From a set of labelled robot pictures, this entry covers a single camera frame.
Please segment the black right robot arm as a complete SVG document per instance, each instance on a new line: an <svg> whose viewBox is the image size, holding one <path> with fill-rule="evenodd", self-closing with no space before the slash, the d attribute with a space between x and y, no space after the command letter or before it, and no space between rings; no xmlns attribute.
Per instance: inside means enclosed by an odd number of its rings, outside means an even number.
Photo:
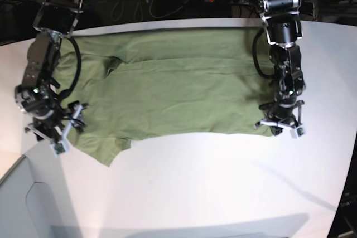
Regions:
<svg viewBox="0 0 357 238"><path fill-rule="evenodd" d="M72 33L84 3L85 0L43 1L33 22L38 34L27 51L22 82L15 87L17 106L32 117L25 132L33 132L39 141L47 140L55 156L69 151L67 136L72 129L82 132L85 127L82 111L88 107L87 103L73 101L67 108L61 105L74 91L81 73L81 54ZM57 93L60 84L53 73L59 63L64 39L74 48L76 70L70 86Z"/></svg>

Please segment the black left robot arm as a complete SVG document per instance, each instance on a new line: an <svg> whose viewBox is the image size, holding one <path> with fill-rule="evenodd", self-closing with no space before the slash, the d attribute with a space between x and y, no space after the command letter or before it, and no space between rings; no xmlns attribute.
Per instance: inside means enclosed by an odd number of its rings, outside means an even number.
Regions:
<svg viewBox="0 0 357 238"><path fill-rule="evenodd" d="M270 80L274 96L271 102L259 109L264 117L255 124L256 128L268 126L274 136L284 130L298 139L306 134L301 122L304 101L299 99L306 88L301 69L301 51L297 41L302 38L300 21L301 0L257 0L263 28L252 44L253 62L258 74ZM269 59L273 73L265 74L257 59L257 42L262 34L267 37Z"/></svg>

